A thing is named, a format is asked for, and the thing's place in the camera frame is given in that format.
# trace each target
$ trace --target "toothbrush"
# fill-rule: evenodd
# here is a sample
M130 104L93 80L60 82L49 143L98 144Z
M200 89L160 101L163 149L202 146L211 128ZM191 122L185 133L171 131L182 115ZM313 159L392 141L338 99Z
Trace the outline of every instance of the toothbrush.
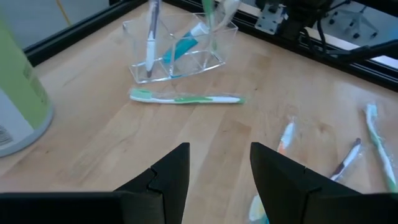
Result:
M291 122L286 126L285 131L280 138L280 142L277 148L277 152L281 153L282 155L286 155L286 148L290 145L293 139L293 133L294 133L294 118L291 120ZM269 220L266 214L266 211L264 210L264 207L262 206L260 196L257 194L254 196L250 210L249 210L249 220L251 223L261 223L261 224L269 224Z
M371 135L373 144L377 147L377 151L380 155L383 163L384 174L386 175L387 186L391 192L398 192L397 182L392 171L390 160L387 157L386 151L381 142L381 137L377 134L376 128L374 127L373 118L377 118L377 106L375 104L366 105L366 124Z
M213 32L223 28L224 26L227 26L228 23L232 21L232 18L235 15L235 12L238 10L240 4L240 0L224 0L218 4L215 15L217 19L220 19L221 17L223 19L217 24L216 27L214 27Z
M157 18L159 16L161 0L151 0L149 3L149 12L151 13L151 21L149 25L148 41L147 41L147 55L145 67L147 70L147 77L152 76L152 69L155 62L155 51L156 51L156 28L157 28Z
M343 171L350 165L353 161L356 155L358 155L359 150L361 149L361 139L356 138L355 142L353 144L353 147L347 154L347 156L344 158L344 160L341 162L341 164L336 168L336 170L332 173L330 179L336 181L336 179L341 176Z
M277 148L277 152L281 153L282 155L286 155L286 148L290 145L293 138L293 131L294 131L294 121L290 122L284 131L284 134L280 138L280 142Z
M150 90L132 88L130 99L143 103L167 103L167 104L186 104L186 103L244 103L245 99L232 95L189 95L186 93L157 93Z
M206 18L208 20L208 27L212 30L215 22L214 18L214 0L202 0L203 10L206 14Z

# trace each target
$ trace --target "black metal frame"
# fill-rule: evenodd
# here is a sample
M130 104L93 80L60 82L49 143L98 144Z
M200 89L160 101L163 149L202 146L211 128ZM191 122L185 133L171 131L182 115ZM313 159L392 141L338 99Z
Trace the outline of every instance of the black metal frame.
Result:
M33 66L36 66L145 2L147 2L147 0L125 0L117 2L108 9L54 34L53 36L50 36L49 38L26 48L24 51ZM164 2L190 12L203 12L201 0L164 0ZM310 50L306 42L297 44L296 42L289 41L279 37L278 35L270 35L257 30L254 27L256 21L257 16L244 11L238 11L233 18L233 22L239 27L239 31L241 32L268 41L272 44L276 44L287 50L312 58L344 72L348 72L369 82L398 91L398 69L396 68L383 65L373 60L344 63L337 58L319 57ZM311 38L311 41L314 46L322 46L321 42L317 39ZM341 50L330 44L327 44L326 46L328 50Z

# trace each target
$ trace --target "wire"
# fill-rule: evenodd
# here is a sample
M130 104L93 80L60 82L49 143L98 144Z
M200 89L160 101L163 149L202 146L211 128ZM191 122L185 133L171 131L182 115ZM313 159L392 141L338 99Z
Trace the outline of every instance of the wire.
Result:
M65 20L67 21L68 26L71 26L72 23L69 21L69 18L67 16L67 14L65 13L65 11L63 10L62 4L60 2L60 0L55 0L57 2L58 7L60 8L63 17L65 18Z
M308 43L308 48L310 49L310 51L315 54L317 57L330 57L328 55L328 50L327 50L327 46L326 46L326 38L325 38L325 34L323 33L323 29L322 29L322 18L323 15L325 15L328 11L330 11L329 8L326 8L324 10L321 10L318 15L317 15L317 30L319 33L319 36L321 38L321 45L322 45L322 50L318 50L314 47L311 37L308 33L308 31L306 30L306 28L302 29L302 32L305 35L305 38L307 39L307 43Z

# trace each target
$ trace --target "cable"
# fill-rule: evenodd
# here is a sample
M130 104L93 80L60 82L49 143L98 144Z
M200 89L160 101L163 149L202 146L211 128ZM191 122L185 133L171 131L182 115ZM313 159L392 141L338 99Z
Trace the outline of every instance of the cable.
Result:
M68 26L71 26L72 23L70 22L70 20L69 20L69 18L68 18L68 16L67 16L67 13L65 12L65 10L63 10L63 7L62 7L61 2L60 2L59 0L55 0L55 1L57 2L57 5L58 5L58 7L60 8L60 10L61 10L61 12L62 12L62 15L63 15L63 18L65 18L65 20L66 20Z

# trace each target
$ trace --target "green and white toothbrush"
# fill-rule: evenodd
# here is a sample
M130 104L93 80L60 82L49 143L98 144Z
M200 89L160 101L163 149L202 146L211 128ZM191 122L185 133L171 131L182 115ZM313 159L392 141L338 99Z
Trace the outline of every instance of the green and white toothbrush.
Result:
M193 95L188 93L157 93L141 88L130 90L130 99L143 103L244 103L245 99L233 95Z

